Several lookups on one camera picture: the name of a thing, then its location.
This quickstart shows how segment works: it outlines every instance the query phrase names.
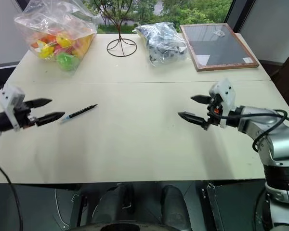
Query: plastic bag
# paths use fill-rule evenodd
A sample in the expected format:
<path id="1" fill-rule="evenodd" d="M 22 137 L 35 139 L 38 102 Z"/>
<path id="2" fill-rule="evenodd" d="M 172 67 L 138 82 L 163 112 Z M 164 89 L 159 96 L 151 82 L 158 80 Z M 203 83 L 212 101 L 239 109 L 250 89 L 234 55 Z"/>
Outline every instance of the plastic bag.
<path id="1" fill-rule="evenodd" d="M 30 0 L 14 22 L 33 53 L 71 71 L 97 33 L 95 19 L 79 0 Z"/>
<path id="2" fill-rule="evenodd" d="M 184 60 L 187 57 L 186 41 L 179 36 L 173 23 L 142 25 L 136 27 L 133 32 L 145 40 L 153 66 Z"/>

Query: pen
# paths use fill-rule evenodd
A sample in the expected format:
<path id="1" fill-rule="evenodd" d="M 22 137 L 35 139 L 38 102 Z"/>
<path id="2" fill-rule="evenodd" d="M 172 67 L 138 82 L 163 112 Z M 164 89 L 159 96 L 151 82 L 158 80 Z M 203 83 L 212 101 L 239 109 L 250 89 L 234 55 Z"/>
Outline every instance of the pen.
<path id="1" fill-rule="evenodd" d="M 78 115 L 80 115 L 80 114 L 82 114 L 82 113 L 84 113 L 84 112 L 87 112 L 87 111 L 93 109 L 93 108 L 96 107 L 96 106 L 97 106 L 97 104 L 91 105 L 91 106 L 86 107 L 86 108 L 84 108 L 84 109 L 81 109 L 81 110 L 79 110 L 79 111 L 77 111 L 77 112 L 75 112 L 75 113 L 73 113 L 73 114 L 70 114 L 70 115 L 68 115 L 67 117 L 65 117 L 65 118 L 62 120 L 62 122 L 65 122 L 65 121 L 67 121 L 67 120 L 69 120 L 69 119 L 71 119 L 71 118 L 74 118 L 74 117 L 76 117 L 76 116 L 78 116 Z"/>

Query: greenery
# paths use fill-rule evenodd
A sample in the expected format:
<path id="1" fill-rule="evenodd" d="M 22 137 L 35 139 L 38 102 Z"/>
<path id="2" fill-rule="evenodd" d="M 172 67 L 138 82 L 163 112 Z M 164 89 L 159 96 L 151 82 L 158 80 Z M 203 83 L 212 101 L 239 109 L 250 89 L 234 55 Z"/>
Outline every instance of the greenery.
<path id="1" fill-rule="evenodd" d="M 104 0 L 107 8 L 117 6 L 118 0 Z M 94 0 L 83 0 L 88 9 L 97 15 L 101 13 L 104 25 L 99 25 L 98 33 L 114 33 L 115 26 L 106 26 L 106 16 L 96 6 Z M 119 0 L 127 6 L 128 0 Z M 198 23 L 223 23 L 229 11 L 232 0 L 162 0 L 163 10 L 160 15 L 154 14 L 154 7 L 157 0 L 133 0 L 131 10 L 125 19 L 135 22 L 135 24 L 153 24 L 157 22 L 173 22 L 175 28 L 180 32 L 180 25 Z M 131 33 L 135 26 L 122 25 L 122 33 Z"/>

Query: table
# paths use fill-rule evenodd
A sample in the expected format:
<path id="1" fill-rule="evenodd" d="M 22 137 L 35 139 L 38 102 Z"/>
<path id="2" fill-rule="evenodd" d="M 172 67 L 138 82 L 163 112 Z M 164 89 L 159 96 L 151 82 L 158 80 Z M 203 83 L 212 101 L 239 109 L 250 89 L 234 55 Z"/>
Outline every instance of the table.
<path id="1" fill-rule="evenodd" d="M 110 35 L 97 35 L 95 43 L 100 36 L 108 38 Z M 141 53 L 145 56 L 140 41 L 134 40 L 139 46 L 135 57 Z M 88 65 L 94 47 L 93 44 L 83 60 Z M 57 67 L 49 69 L 44 76 L 38 72 L 36 76 L 30 76 L 30 72 L 35 73 L 32 69 L 40 67 L 38 60 L 32 58 L 31 68 L 26 69 L 28 56 L 31 55 L 25 55 L 9 83 L 20 86 L 27 100 L 53 99 L 50 104 L 34 109 L 35 116 L 52 111 L 70 114 L 94 103 L 99 106 L 64 124 L 54 122 L 18 133 L 3 133 L 0 165 L 14 183 L 263 178 L 262 164 L 251 148 L 249 137 L 235 128 L 212 126 L 204 131 L 181 119 L 177 112 L 186 110 L 206 117 L 206 106 L 189 97 L 208 94 L 213 82 L 225 77 L 222 73 L 232 73 L 227 75 L 230 79 L 235 75 L 240 79 L 232 82 L 237 92 L 237 105 L 281 108 L 289 112 L 261 66 L 200 74 L 195 69 L 192 73 L 188 67 L 193 66 L 190 61 L 190 64 L 186 63 L 186 74 L 185 71 L 181 74 L 185 81 L 181 81 L 170 72 L 163 74 L 143 63 L 146 67 L 138 71 L 139 75 L 135 73 L 135 81 L 131 82 L 131 76 L 124 77 L 120 72 L 123 71 L 121 67 L 117 81 L 113 76 L 103 79 L 98 74 L 84 77 L 80 73 L 84 73 L 82 68 L 87 69 L 85 66 L 80 66 L 69 78 L 53 75 Z M 113 66 L 111 58 L 107 56 L 107 61 Z M 124 62 L 123 58 L 115 60 Z M 98 68 L 98 63 L 92 63 L 92 70 Z M 146 74 L 150 71 L 156 75 Z M 254 80 L 247 78 L 249 71 Z M 5 182 L 1 174 L 0 182 Z"/>

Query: wooden frame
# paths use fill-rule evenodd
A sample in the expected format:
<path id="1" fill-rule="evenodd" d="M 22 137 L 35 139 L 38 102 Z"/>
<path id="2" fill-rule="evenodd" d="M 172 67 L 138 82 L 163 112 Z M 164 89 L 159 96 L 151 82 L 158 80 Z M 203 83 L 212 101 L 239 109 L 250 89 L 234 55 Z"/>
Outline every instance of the wooden frame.
<path id="1" fill-rule="evenodd" d="M 242 47 L 242 49 L 246 52 L 246 54 L 252 59 L 252 63 L 233 63 L 233 64 L 219 64 L 219 65 L 201 65 L 199 60 L 197 59 L 197 55 L 193 49 L 193 47 L 190 44 L 190 40 L 187 36 L 186 30 L 184 28 L 188 26 L 226 26 L 227 29 L 230 31 L 232 36 L 236 39 L 238 44 Z M 230 28 L 230 26 L 227 23 L 216 23 L 216 24 L 190 24 L 190 25 L 180 25 L 180 28 L 182 30 L 183 36 L 186 39 L 188 49 L 190 51 L 190 54 L 192 56 L 192 60 L 194 63 L 194 66 L 197 71 L 214 71 L 214 70 L 226 70 L 226 69 L 237 69 L 237 68 L 250 68 L 250 67 L 258 67 L 259 64 L 256 61 L 256 59 L 253 57 L 253 55 L 250 53 L 250 51 L 247 49 L 247 47 L 241 42 L 241 40 L 236 36 L 236 34 L 233 32 L 233 30 Z"/>

